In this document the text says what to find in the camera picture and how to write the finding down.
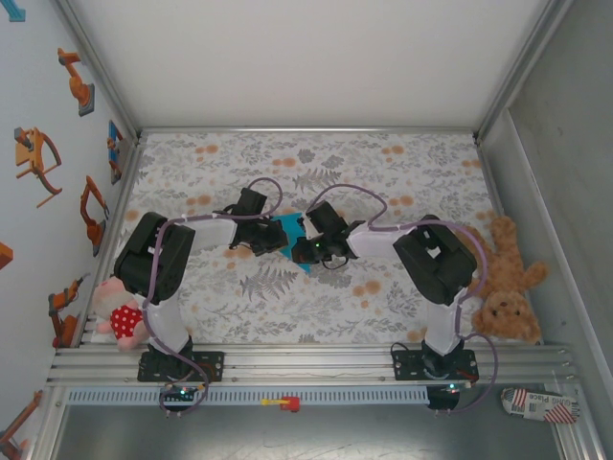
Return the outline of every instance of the blue cloth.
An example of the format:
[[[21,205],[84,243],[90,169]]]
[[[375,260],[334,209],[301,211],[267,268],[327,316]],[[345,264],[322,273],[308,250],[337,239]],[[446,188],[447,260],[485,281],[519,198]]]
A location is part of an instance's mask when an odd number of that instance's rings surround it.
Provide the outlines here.
[[[298,224],[298,219],[302,217],[301,213],[287,214],[285,216],[275,216],[272,220],[279,220],[281,226],[287,235],[287,246],[281,249],[281,253],[291,261],[291,249],[298,241],[298,237],[304,237],[305,230]],[[298,266],[306,273],[310,273],[310,264],[298,264]]]

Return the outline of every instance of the black mount plate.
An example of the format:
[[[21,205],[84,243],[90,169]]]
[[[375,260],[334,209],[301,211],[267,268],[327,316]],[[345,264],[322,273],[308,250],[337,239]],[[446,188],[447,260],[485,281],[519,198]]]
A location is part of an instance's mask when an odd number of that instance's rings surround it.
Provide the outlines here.
[[[423,351],[397,350],[392,352],[392,360],[394,361],[394,375],[396,380],[411,381],[411,380],[463,380],[476,381],[479,379],[479,370],[477,369],[477,360],[472,350],[461,350],[458,353],[455,369],[443,379],[435,379],[428,375],[423,366]]]
[[[205,372],[209,382],[221,381],[223,378],[224,360],[222,352],[193,352],[192,355],[193,361]],[[166,376],[160,375],[158,369],[157,355],[153,352],[144,352],[139,362],[137,380],[168,382],[169,379]],[[189,381],[202,381],[202,378],[194,372],[189,378],[185,379],[185,382]]]

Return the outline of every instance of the table surface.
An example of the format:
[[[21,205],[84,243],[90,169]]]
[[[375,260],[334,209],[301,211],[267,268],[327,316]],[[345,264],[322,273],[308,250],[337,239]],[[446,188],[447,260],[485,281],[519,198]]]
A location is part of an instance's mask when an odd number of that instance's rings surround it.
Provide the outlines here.
[[[493,216],[468,133],[152,133],[144,141],[116,255],[144,213],[211,213],[235,203],[240,189],[261,176],[283,188],[277,214],[303,212],[329,185],[351,183],[388,203],[377,224],[434,214],[473,225],[488,238]],[[276,201],[271,184],[254,188],[268,195],[267,206]],[[326,199],[347,222],[381,209],[356,190],[334,189]],[[307,274],[278,252],[256,258],[242,246],[193,251],[179,304],[196,343],[419,342],[428,306],[399,260],[364,258],[336,270],[317,265]],[[464,303],[463,334],[479,308],[478,300]]]

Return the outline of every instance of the plush toy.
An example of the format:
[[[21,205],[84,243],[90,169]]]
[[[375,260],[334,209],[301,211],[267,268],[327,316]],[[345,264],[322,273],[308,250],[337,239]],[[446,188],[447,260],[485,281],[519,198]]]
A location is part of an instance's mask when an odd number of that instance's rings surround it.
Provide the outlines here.
[[[94,313],[105,320],[96,330],[100,334],[115,334],[121,351],[130,350],[149,337],[138,302],[125,290],[122,280],[113,277],[102,282],[94,289],[92,304]]]
[[[545,280],[547,266],[536,262],[524,269],[517,247],[517,229],[508,217],[496,218],[491,223],[490,231],[497,252],[492,251],[477,229],[468,227],[468,231],[483,246],[488,259],[488,278],[479,292],[485,302],[473,315],[473,326],[485,335],[537,342],[541,336],[538,320],[524,293]],[[481,265],[474,244],[462,234],[458,237]],[[473,280],[471,287],[475,288],[477,284],[478,280]]]

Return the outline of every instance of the red polka dot dress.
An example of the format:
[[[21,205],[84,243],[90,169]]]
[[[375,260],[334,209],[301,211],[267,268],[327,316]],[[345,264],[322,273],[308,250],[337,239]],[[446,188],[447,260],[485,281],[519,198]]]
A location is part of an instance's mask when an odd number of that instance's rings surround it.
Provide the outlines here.
[[[142,319],[143,314],[140,310],[133,310],[123,305],[111,313],[111,328],[113,328],[113,332],[118,339],[132,337],[134,327]]]

